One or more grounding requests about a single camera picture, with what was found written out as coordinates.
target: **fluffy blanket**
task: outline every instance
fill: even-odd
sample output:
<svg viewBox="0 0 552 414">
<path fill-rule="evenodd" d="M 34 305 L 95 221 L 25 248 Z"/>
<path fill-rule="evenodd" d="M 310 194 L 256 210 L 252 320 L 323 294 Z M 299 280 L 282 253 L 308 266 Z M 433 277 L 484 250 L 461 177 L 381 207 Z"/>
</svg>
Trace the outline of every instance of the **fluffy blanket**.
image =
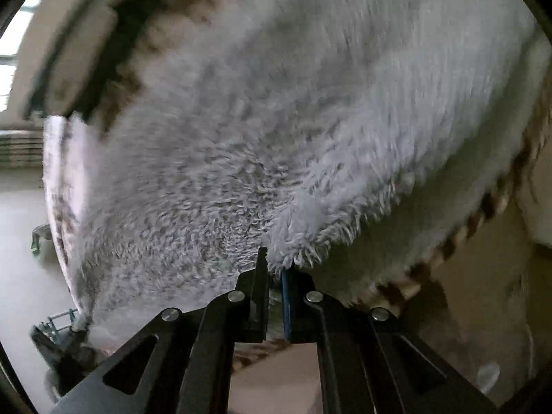
<svg viewBox="0 0 552 414">
<path fill-rule="evenodd" d="M 91 179 L 68 275 L 97 347 L 262 244 L 343 300 L 404 271 L 508 168 L 550 54 L 521 0 L 240 0 L 187 34 Z"/>
</svg>

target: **white floor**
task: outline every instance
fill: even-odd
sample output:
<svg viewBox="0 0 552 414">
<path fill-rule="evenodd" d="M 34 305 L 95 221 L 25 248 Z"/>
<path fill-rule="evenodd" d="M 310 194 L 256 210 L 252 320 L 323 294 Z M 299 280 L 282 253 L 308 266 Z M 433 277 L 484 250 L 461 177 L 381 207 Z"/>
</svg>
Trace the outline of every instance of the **white floor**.
<svg viewBox="0 0 552 414">
<path fill-rule="evenodd" d="M 41 170 L 0 169 L 0 341 L 40 414 L 50 412 L 43 384 L 48 366 L 29 338 L 32 325 L 73 307 L 53 260 L 31 254 L 31 232 L 46 223 Z"/>
</svg>

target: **gray fur fabric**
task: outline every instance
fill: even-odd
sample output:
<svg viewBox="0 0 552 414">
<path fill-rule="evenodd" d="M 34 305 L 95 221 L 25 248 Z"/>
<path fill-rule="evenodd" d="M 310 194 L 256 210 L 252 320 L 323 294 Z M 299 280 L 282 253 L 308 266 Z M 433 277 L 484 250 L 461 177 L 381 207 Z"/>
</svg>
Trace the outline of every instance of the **gray fur fabric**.
<svg viewBox="0 0 552 414">
<path fill-rule="evenodd" d="M 420 255 L 466 215 L 519 148 L 550 54 L 541 37 L 521 0 L 224 8 L 143 77 L 99 158 L 70 264 L 90 341 L 117 347 L 164 307 L 206 305 L 262 244 L 272 269 L 315 267 L 344 300 L 403 270 L 405 254 L 316 265 L 362 225 L 365 244 L 382 225 L 372 247 L 393 254 L 396 232 Z M 450 166 L 467 174 L 447 216 Z M 443 203 L 424 236 L 408 214 L 426 186 Z"/>
</svg>

